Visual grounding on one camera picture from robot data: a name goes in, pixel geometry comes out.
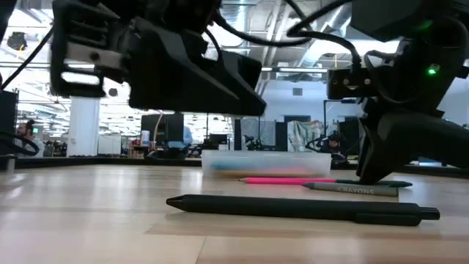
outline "white pillar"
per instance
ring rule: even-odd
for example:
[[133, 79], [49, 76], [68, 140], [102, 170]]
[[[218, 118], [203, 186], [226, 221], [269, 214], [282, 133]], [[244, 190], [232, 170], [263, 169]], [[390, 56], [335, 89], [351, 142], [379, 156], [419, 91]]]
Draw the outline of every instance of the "white pillar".
[[67, 157], [97, 155], [100, 131], [100, 99], [70, 97], [70, 129]]

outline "screw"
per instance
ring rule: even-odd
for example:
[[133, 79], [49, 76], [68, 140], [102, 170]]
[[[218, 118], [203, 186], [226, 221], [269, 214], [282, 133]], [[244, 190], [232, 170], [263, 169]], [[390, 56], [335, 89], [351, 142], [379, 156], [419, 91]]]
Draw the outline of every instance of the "screw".
[[99, 61], [100, 60], [100, 55], [98, 52], [92, 52], [90, 55], [89, 55], [89, 58], [93, 61], [93, 62], [96, 62], [96, 61]]

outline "desk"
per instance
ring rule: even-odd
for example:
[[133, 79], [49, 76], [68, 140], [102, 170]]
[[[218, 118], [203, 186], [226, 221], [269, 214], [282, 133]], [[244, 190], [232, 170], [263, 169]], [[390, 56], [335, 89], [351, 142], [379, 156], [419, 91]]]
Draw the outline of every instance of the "desk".
[[[353, 172], [333, 172], [353, 179]], [[437, 207], [419, 227], [181, 213], [181, 194], [397, 201], [250, 186], [201, 168], [72, 166], [19, 169], [0, 188], [3, 263], [469, 263], [469, 181], [394, 174], [414, 183], [400, 202]]]
[[145, 158], [148, 154], [149, 146], [135, 146], [129, 145], [129, 158]]

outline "gray pencil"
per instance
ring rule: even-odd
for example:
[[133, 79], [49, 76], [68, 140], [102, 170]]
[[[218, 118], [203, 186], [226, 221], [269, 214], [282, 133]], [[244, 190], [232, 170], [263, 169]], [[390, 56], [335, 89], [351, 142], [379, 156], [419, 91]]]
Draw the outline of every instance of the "gray pencil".
[[387, 197], [399, 196], [399, 190], [397, 188], [385, 186], [362, 186], [344, 183], [305, 183], [303, 186], [321, 191], [338, 191], [350, 194], [368, 194]]

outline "pink pencil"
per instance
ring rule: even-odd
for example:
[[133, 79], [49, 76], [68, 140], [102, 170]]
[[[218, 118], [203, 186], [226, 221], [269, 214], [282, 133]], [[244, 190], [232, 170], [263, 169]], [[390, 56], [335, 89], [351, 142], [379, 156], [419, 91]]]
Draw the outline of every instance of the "pink pencil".
[[303, 185], [304, 183], [335, 183], [336, 179], [247, 177], [239, 181], [249, 184]]

